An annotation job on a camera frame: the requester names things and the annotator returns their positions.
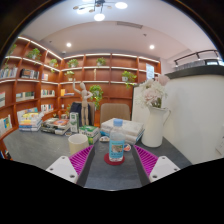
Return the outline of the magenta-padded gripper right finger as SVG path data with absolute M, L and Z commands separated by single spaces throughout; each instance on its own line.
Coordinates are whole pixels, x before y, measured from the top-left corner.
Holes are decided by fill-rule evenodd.
M 140 146 L 133 146 L 139 178 L 143 186 L 180 170 L 168 157 L 157 157 Z

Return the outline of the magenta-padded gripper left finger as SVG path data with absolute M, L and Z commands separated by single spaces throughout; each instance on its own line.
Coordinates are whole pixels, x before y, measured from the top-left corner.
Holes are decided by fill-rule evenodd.
M 47 171 L 84 187 L 94 155 L 94 146 L 88 146 L 70 157 L 59 157 L 47 168 Z

